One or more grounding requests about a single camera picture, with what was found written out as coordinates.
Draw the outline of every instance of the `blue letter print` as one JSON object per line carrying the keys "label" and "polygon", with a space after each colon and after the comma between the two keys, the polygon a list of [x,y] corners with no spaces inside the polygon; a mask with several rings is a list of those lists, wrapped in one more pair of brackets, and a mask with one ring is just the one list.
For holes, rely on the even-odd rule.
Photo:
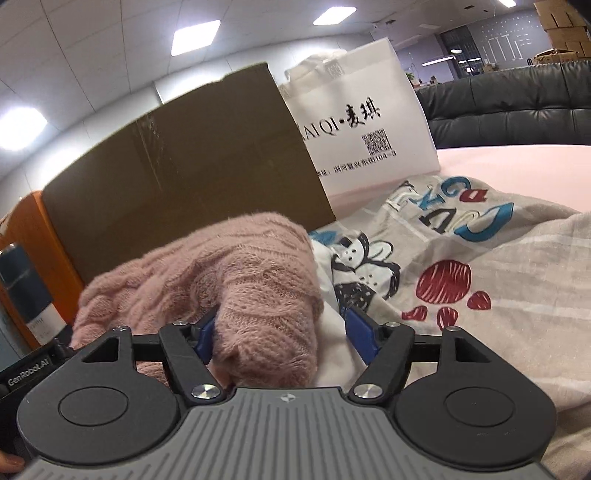
{"label": "blue letter print", "polygon": [[421,210],[427,210],[431,205],[445,203],[445,200],[443,200],[443,197],[439,194],[433,198],[429,198],[431,196],[432,192],[433,192],[433,189],[429,189],[428,192],[423,196],[422,199],[415,200],[415,199],[409,198],[408,200],[413,202],[415,205],[418,204],[418,207]]}
{"label": "blue letter print", "polygon": [[462,225],[456,228],[453,233],[461,236],[464,240],[469,242],[484,242],[491,239],[496,233],[513,217],[513,203],[505,203],[488,209],[482,216],[497,209],[497,213],[493,218],[491,224],[480,232],[472,232],[467,225]]}
{"label": "blue letter print", "polygon": [[[464,188],[455,188],[452,191],[450,191],[449,188],[453,187],[456,183],[461,183],[462,185],[464,185]],[[471,188],[472,186],[470,185],[470,180],[468,180],[466,177],[449,177],[447,180],[444,180],[441,184],[441,191],[448,197],[455,197],[462,190],[469,190]]]}

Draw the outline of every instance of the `white ceiling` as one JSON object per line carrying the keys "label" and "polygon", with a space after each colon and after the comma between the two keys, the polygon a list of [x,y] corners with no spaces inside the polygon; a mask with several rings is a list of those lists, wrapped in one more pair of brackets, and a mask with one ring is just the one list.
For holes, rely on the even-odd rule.
{"label": "white ceiling", "polygon": [[[339,25],[313,26],[335,3],[358,10]],[[469,4],[478,7],[465,11]],[[496,0],[7,0],[0,6],[0,115],[33,106],[49,126],[26,150],[0,151],[0,166],[19,163],[117,98],[205,60],[335,34],[380,31],[394,44],[414,42],[490,17],[495,5],[504,9]],[[397,21],[374,27],[388,18]],[[176,29],[211,20],[222,20],[211,46],[170,56]]]}

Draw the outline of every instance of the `pink table surface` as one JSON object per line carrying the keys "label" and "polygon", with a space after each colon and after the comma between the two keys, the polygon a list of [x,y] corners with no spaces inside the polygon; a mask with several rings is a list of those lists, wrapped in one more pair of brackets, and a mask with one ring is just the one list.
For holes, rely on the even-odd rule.
{"label": "pink table surface", "polygon": [[496,190],[591,210],[591,147],[512,145],[438,150],[441,176],[464,175]]}

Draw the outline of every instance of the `stacked cardboard box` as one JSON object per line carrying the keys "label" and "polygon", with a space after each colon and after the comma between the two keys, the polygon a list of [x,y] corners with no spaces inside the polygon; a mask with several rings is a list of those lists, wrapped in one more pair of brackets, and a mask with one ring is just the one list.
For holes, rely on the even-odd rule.
{"label": "stacked cardboard box", "polygon": [[566,0],[545,0],[534,5],[554,48],[575,51],[580,59],[591,58],[587,24]]}
{"label": "stacked cardboard box", "polygon": [[554,48],[552,50],[543,51],[534,57],[534,65],[541,65],[543,63],[562,63],[564,61],[577,61],[579,56],[575,51],[559,50]]}

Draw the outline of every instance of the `cardboard box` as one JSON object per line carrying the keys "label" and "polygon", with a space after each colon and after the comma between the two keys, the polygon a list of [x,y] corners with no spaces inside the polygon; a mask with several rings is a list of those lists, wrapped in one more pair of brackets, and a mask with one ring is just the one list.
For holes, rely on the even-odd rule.
{"label": "cardboard box", "polygon": [[567,42],[566,48],[575,51],[579,55],[579,60],[591,57],[591,41]]}
{"label": "cardboard box", "polygon": [[584,27],[584,18],[564,0],[534,3],[544,30],[552,28]]}
{"label": "cardboard box", "polygon": [[562,45],[567,42],[584,42],[590,41],[586,27],[572,27],[572,28],[555,28],[547,30],[550,37],[550,43],[554,48],[562,48]]}
{"label": "cardboard box", "polygon": [[43,191],[84,283],[230,217],[275,211],[312,230],[335,220],[266,64],[137,119]]}
{"label": "cardboard box", "polygon": [[491,65],[490,63],[485,63],[482,67],[482,71],[484,73],[498,72],[499,67],[497,65]]}
{"label": "cardboard box", "polygon": [[575,51],[554,50],[543,51],[534,57],[534,65],[541,65],[544,63],[563,63],[565,61],[577,61],[579,59]]}

